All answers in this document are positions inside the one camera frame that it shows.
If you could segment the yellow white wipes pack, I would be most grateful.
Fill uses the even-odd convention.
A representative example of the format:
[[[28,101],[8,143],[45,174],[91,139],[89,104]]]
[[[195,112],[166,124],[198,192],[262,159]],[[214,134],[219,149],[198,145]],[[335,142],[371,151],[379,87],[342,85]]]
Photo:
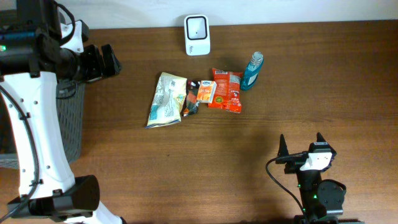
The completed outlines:
[[[146,128],[168,126],[181,122],[186,99],[187,79],[162,72],[155,89]]]

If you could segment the orange snack bag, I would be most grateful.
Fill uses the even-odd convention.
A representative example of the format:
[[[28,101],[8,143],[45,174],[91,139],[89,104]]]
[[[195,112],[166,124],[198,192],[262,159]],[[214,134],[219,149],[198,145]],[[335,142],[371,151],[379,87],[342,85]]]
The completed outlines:
[[[213,101],[208,104],[208,107],[240,113],[242,110],[240,83],[243,72],[227,72],[213,68],[212,73],[217,86]]]

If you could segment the blue mouthwash bottle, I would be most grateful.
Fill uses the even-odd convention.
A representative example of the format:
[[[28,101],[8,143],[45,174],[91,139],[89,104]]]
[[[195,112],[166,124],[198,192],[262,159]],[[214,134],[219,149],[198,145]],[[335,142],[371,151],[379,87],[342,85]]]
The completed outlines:
[[[249,61],[244,75],[241,79],[241,89],[249,90],[252,88],[259,76],[259,72],[264,63],[264,56],[261,52],[254,52],[251,60]]]

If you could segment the black silver snack packet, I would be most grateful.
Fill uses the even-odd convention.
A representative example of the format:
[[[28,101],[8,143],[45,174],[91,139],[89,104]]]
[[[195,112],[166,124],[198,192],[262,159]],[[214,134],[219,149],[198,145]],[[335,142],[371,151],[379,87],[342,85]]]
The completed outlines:
[[[200,82],[196,80],[188,80],[186,88],[185,106],[182,111],[183,116],[190,116],[198,112],[199,102],[197,101],[197,94],[200,87]]]

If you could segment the orange tissue pack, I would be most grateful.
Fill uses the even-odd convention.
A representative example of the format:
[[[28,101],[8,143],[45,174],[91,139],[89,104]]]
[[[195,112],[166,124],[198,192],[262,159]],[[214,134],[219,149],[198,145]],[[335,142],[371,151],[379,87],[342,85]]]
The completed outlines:
[[[202,80],[197,94],[197,101],[200,103],[211,103],[214,98],[217,83],[210,80]]]

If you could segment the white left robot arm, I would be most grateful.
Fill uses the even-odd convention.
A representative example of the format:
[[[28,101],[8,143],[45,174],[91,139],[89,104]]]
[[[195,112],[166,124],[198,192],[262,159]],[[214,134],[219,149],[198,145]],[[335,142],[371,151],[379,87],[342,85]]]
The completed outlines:
[[[98,179],[75,177],[57,114],[60,82],[93,83],[114,77],[121,64],[110,45],[86,45],[88,26],[62,17],[55,1],[18,1],[16,18],[1,22],[1,96],[11,120],[20,168],[19,196],[6,218],[64,223],[123,223],[100,200]]]

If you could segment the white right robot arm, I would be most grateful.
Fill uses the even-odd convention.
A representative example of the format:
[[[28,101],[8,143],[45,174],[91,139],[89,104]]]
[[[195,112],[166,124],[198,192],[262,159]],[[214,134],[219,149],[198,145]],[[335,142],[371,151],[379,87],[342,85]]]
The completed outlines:
[[[280,136],[276,164],[285,165],[285,174],[297,176],[303,215],[296,215],[294,223],[338,223],[343,214],[346,186],[338,181],[322,179],[321,174],[331,167],[336,151],[317,133],[307,151],[290,154],[285,138]]]

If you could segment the white barcode scanner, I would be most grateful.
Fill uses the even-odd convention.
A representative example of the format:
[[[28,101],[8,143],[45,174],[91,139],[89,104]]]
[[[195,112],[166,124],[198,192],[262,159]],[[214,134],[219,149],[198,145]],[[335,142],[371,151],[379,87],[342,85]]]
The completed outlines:
[[[189,56],[210,53],[210,27],[208,18],[202,14],[188,15],[184,18],[186,54]]]

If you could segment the dark grey plastic basket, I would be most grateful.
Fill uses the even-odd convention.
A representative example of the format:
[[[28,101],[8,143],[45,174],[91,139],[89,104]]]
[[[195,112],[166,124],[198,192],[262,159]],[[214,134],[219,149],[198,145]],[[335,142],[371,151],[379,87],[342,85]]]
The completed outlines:
[[[60,79],[61,23],[67,9],[54,1],[18,1],[1,12],[1,95],[16,152],[3,167],[28,172],[67,169],[81,152],[86,83]]]

